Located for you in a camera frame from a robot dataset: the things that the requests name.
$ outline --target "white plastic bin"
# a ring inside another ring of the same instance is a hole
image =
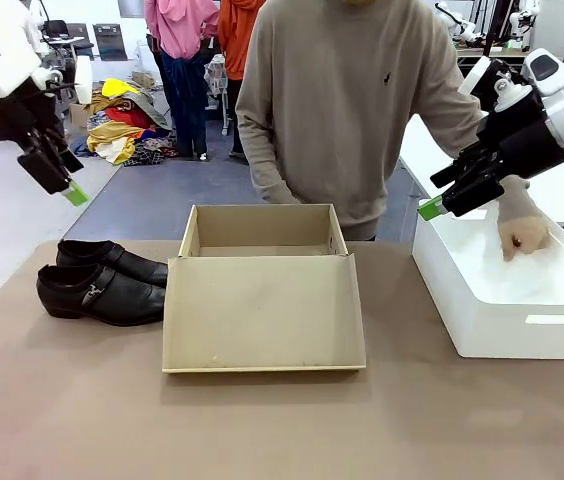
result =
[[[497,205],[418,219],[413,257],[463,357],[564,359],[564,230],[504,262]]]

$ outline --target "beige tabletop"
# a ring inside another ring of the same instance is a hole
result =
[[[41,246],[0,290],[0,480],[564,479],[564,361],[460,358],[408,250],[351,250],[366,371],[168,376],[161,325],[45,314]]]
[[[455,51],[457,52],[458,58],[467,58],[467,57],[482,57],[484,55],[483,48],[456,48]],[[510,57],[521,57],[525,58],[528,57],[530,52],[523,52],[519,48],[502,48],[497,49],[497,47],[493,47],[489,57],[491,58],[510,58]]]

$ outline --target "white floor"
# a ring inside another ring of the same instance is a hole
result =
[[[0,142],[0,286],[37,245],[61,238],[88,205],[48,195],[17,163],[20,153],[14,143]],[[98,158],[81,160],[85,168],[73,178],[94,198],[116,168]]]

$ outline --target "shoe buckle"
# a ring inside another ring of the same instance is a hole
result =
[[[101,289],[99,289],[93,284],[89,285],[89,291],[86,292],[86,295],[84,295],[84,299],[82,300],[82,305],[86,305],[87,303],[89,303],[91,299],[99,293],[102,293]]]

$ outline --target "gray floor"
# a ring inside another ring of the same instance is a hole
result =
[[[120,168],[66,237],[179,239],[193,204],[260,203],[248,166],[228,158],[231,137],[223,137],[220,130],[219,122],[208,123],[209,163],[169,160],[162,165]],[[404,219],[412,185],[406,170],[396,169],[389,181],[389,208],[380,221],[378,238],[410,237],[413,226],[408,218],[405,225]]]
[[[21,154],[15,143],[0,142],[0,286],[40,243],[64,235],[87,206],[48,195],[18,164]],[[115,168],[95,158],[84,164],[74,178],[96,196]]]

